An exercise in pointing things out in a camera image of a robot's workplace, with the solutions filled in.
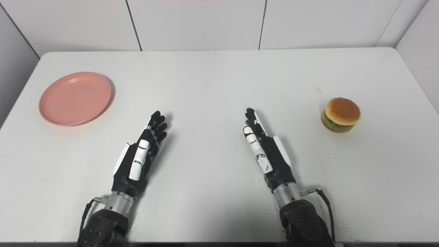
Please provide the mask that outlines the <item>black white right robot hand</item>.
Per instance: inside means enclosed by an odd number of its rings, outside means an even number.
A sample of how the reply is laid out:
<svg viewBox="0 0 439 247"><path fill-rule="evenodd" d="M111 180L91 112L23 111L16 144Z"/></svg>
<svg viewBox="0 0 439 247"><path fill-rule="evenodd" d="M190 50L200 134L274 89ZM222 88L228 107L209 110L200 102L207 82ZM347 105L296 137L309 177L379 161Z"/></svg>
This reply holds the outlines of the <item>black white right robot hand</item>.
<svg viewBox="0 0 439 247"><path fill-rule="evenodd" d="M267 134L253 108L246 108L246 125L243 133L272 193L275 193L279 186L296 183L290 159L284 153L279 138Z"/></svg>

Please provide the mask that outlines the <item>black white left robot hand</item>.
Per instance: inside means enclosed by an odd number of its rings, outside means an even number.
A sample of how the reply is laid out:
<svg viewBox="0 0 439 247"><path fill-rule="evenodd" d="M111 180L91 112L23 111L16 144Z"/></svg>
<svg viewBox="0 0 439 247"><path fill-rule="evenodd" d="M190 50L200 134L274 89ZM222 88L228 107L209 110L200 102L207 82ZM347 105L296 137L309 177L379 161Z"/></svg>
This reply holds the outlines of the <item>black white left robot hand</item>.
<svg viewBox="0 0 439 247"><path fill-rule="evenodd" d="M166 117L155 111L137 141L125 144L114 168L113 192L137 198L145 191L147 173L167 136L167 128Z"/></svg>

